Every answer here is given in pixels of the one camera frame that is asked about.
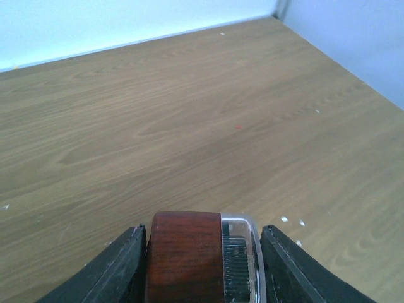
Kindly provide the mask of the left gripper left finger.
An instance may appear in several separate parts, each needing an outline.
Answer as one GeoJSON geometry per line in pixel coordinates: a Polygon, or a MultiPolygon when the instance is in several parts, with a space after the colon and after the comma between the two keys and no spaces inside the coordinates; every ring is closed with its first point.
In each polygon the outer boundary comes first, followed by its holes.
{"type": "Polygon", "coordinates": [[[100,254],[38,302],[143,302],[146,227],[125,230],[100,254]]]}

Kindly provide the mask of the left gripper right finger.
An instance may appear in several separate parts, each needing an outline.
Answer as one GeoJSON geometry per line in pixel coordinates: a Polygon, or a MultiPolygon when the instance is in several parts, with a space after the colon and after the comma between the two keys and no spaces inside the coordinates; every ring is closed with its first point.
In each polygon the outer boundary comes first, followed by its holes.
{"type": "Polygon", "coordinates": [[[374,302],[332,274],[276,226],[263,227],[260,244],[268,302],[374,302]]]}

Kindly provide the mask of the clear metronome cover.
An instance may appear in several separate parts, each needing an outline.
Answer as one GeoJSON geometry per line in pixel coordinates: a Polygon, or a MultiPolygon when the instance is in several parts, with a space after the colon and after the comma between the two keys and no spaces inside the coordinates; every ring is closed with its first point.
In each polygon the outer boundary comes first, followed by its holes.
{"type": "Polygon", "coordinates": [[[255,221],[221,213],[225,302],[265,303],[264,261],[255,221]]]}

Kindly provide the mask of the wooden metronome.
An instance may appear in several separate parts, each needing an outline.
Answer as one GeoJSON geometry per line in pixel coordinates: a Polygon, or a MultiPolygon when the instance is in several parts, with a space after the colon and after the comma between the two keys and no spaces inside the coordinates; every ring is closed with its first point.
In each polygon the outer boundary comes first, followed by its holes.
{"type": "Polygon", "coordinates": [[[146,258],[145,302],[224,302],[219,213],[156,213],[146,258]]]}

